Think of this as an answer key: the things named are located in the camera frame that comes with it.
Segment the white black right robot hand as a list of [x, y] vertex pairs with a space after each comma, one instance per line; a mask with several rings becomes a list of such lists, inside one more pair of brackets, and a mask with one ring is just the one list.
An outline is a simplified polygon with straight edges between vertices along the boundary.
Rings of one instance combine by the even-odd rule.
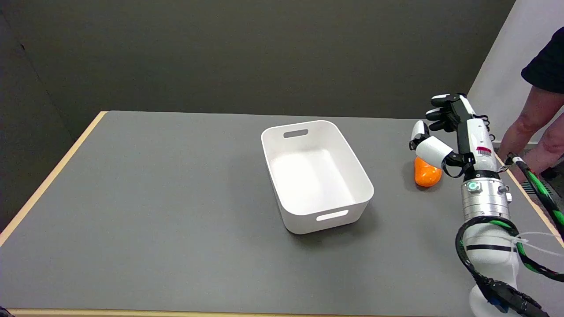
[[[412, 129], [410, 150], [451, 178], [500, 179], [488, 117], [478, 116], [465, 94], [433, 96], [430, 102], [433, 109], [426, 112], [426, 120]], [[439, 131], [456, 134], [457, 150], [431, 135]]]

